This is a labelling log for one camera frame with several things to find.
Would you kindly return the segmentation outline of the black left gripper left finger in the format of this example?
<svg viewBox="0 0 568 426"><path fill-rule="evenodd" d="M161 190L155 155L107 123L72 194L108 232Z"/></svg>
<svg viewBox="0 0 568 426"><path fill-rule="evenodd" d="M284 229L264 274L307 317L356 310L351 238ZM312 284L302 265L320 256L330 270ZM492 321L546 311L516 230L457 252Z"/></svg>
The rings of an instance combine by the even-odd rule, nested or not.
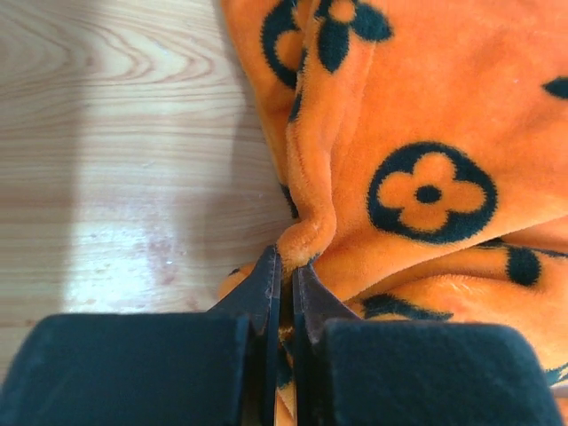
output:
<svg viewBox="0 0 568 426"><path fill-rule="evenodd" d="M51 315L1 388L4 425L272 425L280 257L205 312Z"/></svg>

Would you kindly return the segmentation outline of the orange monogram pillowcase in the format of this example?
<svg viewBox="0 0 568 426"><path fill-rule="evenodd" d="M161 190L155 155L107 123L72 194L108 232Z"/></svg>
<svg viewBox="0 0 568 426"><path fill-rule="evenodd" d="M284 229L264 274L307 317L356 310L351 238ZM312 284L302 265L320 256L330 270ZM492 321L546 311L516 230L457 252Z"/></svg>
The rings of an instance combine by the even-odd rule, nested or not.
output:
<svg viewBox="0 0 568 426"><path fill-rule="evenodd" d="M567 382L567 4L224 1L294 224L371 320L517 329Z"/></svg>

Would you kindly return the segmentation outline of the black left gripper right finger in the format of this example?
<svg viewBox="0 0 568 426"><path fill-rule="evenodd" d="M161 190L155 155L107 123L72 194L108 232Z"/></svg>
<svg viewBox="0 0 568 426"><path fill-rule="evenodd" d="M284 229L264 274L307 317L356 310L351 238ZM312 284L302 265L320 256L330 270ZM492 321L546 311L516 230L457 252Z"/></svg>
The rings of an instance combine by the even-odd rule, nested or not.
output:
<svg viewBox="0 0 568 426"><path fill-rule="evenodd" d="M493 324L360 319L310 266L292 278L300 425L559 425L528 342Z"/></svg>

